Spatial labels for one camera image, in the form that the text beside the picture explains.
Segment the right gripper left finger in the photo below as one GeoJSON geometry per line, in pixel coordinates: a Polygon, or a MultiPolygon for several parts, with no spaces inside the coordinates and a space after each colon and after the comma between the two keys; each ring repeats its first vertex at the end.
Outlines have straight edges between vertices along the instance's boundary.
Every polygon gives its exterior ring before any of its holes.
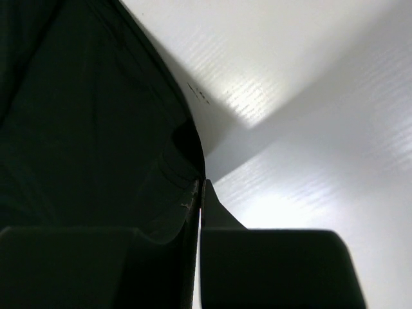
{"type": "Polygon", "coordinates": [[[190,308],[199,182],[169,235],[124,227],[7,227],[1,231],[2,308],[190,308]]]}

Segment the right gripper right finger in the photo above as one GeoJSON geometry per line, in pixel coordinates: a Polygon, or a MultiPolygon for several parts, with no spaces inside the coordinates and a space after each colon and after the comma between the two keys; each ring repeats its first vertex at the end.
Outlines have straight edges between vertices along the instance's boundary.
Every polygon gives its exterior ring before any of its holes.
{"type": "Polygon", "coordinates": [[[248,229],[201,196],[200,296],[204,308],[365,308],[350,253],[331,230],[248,229]]]}

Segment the black t shirt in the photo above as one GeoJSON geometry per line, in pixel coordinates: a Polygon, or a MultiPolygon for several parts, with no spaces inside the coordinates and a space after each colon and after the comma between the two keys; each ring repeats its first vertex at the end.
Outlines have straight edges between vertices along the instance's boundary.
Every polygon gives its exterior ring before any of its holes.
{"type": "Polygon", "coordinates": [[[1,2],[1,225],[168,242],[203,153],[180,88],[119,1],[1,2]]]}

